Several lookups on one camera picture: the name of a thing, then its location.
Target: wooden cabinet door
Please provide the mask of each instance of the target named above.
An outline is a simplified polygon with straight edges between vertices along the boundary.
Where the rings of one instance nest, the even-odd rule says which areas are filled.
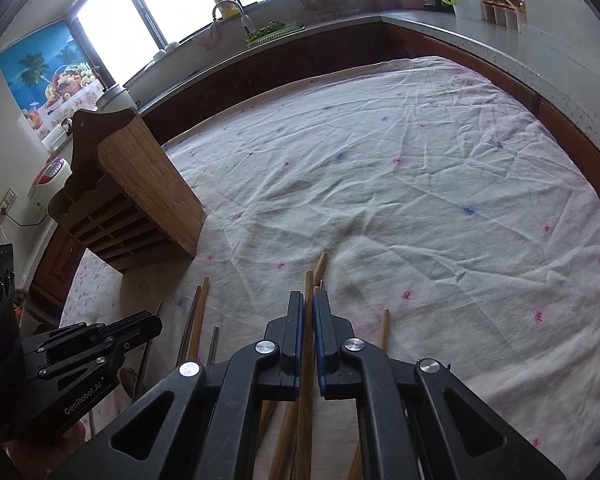
[[[84,250],[84,245],[57,227],[36,269],[32,287],[59,308],[64,307]]]

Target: power cord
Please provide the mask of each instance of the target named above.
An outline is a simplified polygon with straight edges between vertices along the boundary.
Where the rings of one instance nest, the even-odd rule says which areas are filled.
[[[15,224],[19,225],[20,227],[35,227],[36,225],[40,225],[42,224],[43,221],[45,221],[46,218],[46,214],[40,219],[40,222],[38,222],[37,224],[21,224],[20,222],[18,222],[15,218],[12,218],[11,215],[9,213],[7,213],[6,211],[4,211],[4,215],[9,218],[12,222],[14,222]]]
[[[0,231],[2,232],[2,236],[4,236],[4,239],[7,241],[7,243],[10,244],[11,242],[7,238],[7,235],[4,234],[4,229],[2,228],[2,224],[0,224]]]

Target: faucet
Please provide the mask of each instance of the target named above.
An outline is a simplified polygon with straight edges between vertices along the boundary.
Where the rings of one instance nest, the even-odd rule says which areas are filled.
[[[216,18],[216,9],[220,6],[220,4],[232,4],[238,7],[238,11],[240,11],[240,21],[242,22],[242,26],[244,27],[244,30],[247,34],[251,34],[254,30],[256,30],[256,27],[255,25],[253,25],[251,18],[247,16],[246,12],[244,12],[244,9],[242,8],[241,4],[239,4],[235,0],[220,0],[214,5],[213,10],[211,11],[211,15],[214,19],[214,24],[218,22],[218,19]]]

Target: poster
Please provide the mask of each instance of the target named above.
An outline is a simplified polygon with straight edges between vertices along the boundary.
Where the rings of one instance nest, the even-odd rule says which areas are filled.
[[[0,69],[40,140],[78,108],[93,110],[102,95],[100,81],[64,22],[1,52]]]

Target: wooden rack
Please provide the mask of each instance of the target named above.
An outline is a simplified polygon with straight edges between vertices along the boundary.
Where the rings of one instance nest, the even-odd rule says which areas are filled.
[[[49,215],[120,271],[195,257],[202,204],[135,110],[78,110],[73,133],[73,173]]]

